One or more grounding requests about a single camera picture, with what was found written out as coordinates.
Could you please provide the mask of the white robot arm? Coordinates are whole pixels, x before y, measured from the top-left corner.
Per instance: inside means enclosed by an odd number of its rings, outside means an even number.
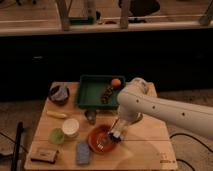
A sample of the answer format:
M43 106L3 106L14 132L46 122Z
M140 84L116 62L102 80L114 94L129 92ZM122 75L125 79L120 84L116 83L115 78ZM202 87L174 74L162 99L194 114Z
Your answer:
M145 113L213 140L213 107L153 97L149 83L136 77L118 93L119 117L133 122Z

